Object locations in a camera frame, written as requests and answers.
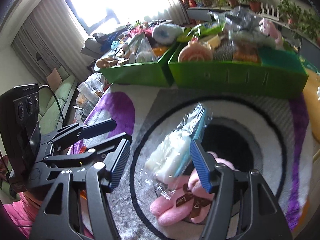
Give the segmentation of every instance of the stuffed animal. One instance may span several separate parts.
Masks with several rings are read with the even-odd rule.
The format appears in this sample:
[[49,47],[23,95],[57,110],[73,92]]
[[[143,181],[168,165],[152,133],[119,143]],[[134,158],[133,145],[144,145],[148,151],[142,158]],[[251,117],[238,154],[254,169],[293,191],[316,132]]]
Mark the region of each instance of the stuffed animal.
[[[224,163],[235,170],[233,164],[220,159],[213,152],[218,163]],[[209,194],[201,186],[198,173],[194,169],[190,176],[182,175],[178,179],[178,186],[170,199],[158,197],[150,205],[150,212],[156,216],[161,226],[173,225],[189,216],[190,220],[198,224],[208,215],[214,194]]]

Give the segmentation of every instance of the green bin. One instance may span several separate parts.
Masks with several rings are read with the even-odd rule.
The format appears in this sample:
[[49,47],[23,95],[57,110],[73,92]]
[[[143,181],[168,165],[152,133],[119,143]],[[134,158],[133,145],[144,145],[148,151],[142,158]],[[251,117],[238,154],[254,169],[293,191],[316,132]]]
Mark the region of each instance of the green bin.
[[100,72],[110,83],[170,87],[174,80],[168,61],[177,46],[173,44],[158,61],[101,68]]
[[308,79],[298,56],[292,52],[261,48],[261,64],[239,61],[178,63],[185,45],[177,47],[168,63],[179,88],[288,99],[298,97]]

